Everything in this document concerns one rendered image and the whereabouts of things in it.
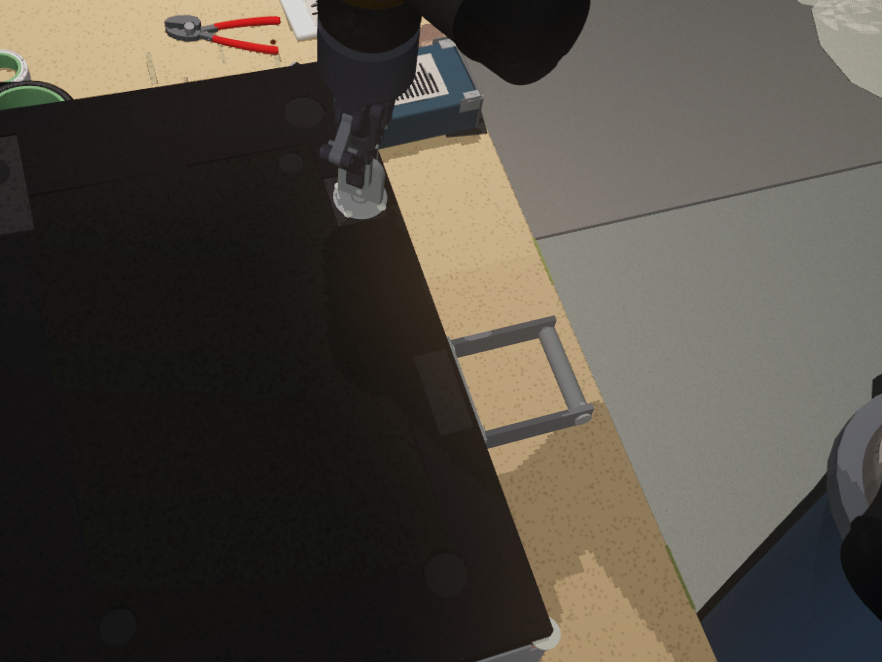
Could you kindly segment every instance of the wooden table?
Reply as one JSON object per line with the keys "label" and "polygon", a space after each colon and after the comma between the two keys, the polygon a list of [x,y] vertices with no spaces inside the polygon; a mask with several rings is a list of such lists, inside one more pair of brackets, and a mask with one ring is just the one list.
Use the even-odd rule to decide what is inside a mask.
{"label": "wooden table", "polygon": [[[0,44],[25,57],[34,80],[75,99],[315,60],[315,42],[298,43],[270,0],[36,0],[18,12],[6,17]],[[282,56],[176,42],[162,21],[181,13],[203,23],[279,15],[280,26],[226,36],[274,39]],[[446,334],[555,315],[595,405],[585,426],[489,451],[548,614],[561,626],[560,644],[543,660],[713,660],[491,137],[434,138],[382,157]],[[488,429],[564,408],[538,341],[461,362]]]}

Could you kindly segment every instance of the wooden tabletop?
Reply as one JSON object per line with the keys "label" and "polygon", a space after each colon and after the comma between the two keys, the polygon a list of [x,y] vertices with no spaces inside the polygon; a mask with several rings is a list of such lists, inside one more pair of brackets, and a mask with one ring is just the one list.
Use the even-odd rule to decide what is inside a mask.
{"label": "wooden tabletop", "polygon": [[[170,39],[163,22],[176,14],[203,24],[280,16],[278,26],[224,33],[275,40],[280,56]],[[298,42],[273,0],[33,0],[4,18],[0,49],[22,55],[32,80],[74,99],[316,59],[315,40]],[[382,158],[447,335],[555,315],[595,406],[587,425],[489,451],[548,614],[561,627],[560,644],[543,660],[714,660],[490,135],[424,140],[382,150]],[[487,429],[565,408],[538,340],[466,357],[462,366]]]}

